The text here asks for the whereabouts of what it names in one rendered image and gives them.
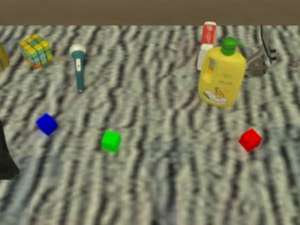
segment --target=yellow plastic jug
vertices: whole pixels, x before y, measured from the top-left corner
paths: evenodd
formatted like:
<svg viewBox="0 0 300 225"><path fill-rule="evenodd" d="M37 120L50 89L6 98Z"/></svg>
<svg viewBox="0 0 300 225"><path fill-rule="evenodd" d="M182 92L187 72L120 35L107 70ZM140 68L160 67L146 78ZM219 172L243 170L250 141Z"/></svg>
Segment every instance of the yellow plastic jug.
<svg viewBox="0 0 300 225"><path fill-rule="evenodd" d="M200 72L198 93L200 99L221 108L236 101L246 71L246 59L235 50L244 45L233 37L226 37L222 46L210 49Z"/></svg>

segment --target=striped fabric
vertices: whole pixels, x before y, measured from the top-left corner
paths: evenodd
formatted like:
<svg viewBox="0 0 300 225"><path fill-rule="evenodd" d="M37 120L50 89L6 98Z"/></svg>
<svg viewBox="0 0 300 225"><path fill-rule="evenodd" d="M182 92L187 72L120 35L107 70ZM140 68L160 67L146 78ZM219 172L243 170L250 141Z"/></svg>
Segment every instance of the striped fabric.
<svg viewBox="0 0 300 225"><path fill-rule="evenodd" d="M245 56L261 45L255 26L217 28ZM236 104L199 100L200 27L7 26L0 41L0 119L21 174L0 181L1 225L299 225L300 28L266 30L278 60L245 78ZM18 43L38 33L54 60L32 69ZM87 48L84 93L69 48ZM35 121L59 123L51 137ZM263 137L246 153L239 136ZM119 132L117 155L104 152Z"/></svg>

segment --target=green bottle cap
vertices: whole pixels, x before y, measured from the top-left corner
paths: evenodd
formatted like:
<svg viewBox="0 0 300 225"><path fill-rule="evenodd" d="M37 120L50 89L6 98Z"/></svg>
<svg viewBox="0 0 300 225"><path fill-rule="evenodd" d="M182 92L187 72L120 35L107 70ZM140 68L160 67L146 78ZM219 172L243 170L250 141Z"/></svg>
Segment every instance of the green bottle cap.
<svg viewBox="0 0 300 225"><path fill-rule="evenodd" d="M241 42L238 42L234 37L225 37L222 46L221 46L221 53L223 55L233 55L235 53L236 46L245 47Z"/></svg>

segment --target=yellow object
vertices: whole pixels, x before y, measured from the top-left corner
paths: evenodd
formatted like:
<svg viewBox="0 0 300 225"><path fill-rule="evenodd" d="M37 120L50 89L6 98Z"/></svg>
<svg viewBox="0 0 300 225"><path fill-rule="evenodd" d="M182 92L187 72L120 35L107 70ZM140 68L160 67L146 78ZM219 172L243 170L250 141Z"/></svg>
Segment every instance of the yellow object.
<svg viewBox="0 0 300 225"><path fill-rule="evenodd" d="M203 102L221 108L232 106L246 71L246 59L235 50L243 46L232 37L226 37L222 46L210 49L203 61L198 83Z"/></svg>
<svg viewBox="0 0 300 225"><path fill-rule="evenodd" d="M40 68L53 59L49 43L38 34L21 41L19 46L23 57L33 68Z"/></svg>
<svg viewBox="0 0 300 225"><path fill-rule="evenodd" d="M9 58L5 53L2 43L0 43L0 72L9 66Z"/></svg>

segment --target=multicolored puzzle cube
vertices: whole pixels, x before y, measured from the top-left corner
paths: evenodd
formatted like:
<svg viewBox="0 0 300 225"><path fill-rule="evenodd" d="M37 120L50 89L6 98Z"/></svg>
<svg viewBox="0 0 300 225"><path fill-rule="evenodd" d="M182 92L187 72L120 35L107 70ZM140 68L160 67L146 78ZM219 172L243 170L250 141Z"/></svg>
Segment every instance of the multicolored puzzle cube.
<svg viewBox="0 0 300 225"><path fill-rule="evenodd" d="M19 45L24 59L34 68L40 68L53 60L49 43L38 34L21 41Z"/></svg>
<svg viewBox="0 0 300 225"><path fill-rule="evenodd" d="M9 66L9 58L5 53L2 43L0 42L0 71Z"/></svg>

